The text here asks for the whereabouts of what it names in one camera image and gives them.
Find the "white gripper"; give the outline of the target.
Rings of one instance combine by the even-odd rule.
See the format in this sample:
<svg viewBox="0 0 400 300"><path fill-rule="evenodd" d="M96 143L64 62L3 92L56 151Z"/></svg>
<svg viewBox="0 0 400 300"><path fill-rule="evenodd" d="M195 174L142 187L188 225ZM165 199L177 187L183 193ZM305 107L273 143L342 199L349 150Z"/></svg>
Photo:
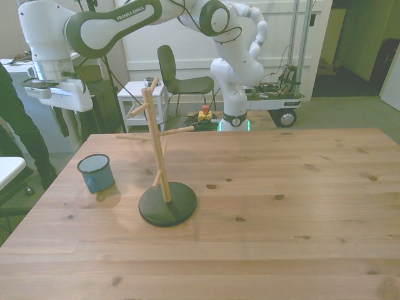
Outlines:
<svg viewBox="0 0 400 300"><path fill-rule="evenodd" d="M42 104L52 106L52 114L64 137L69 136L68 125L63 116L63 109L86 112L93 108L91 95L81 79L68 78L57 86L50 87L51 97L41 98Z"/></svg>

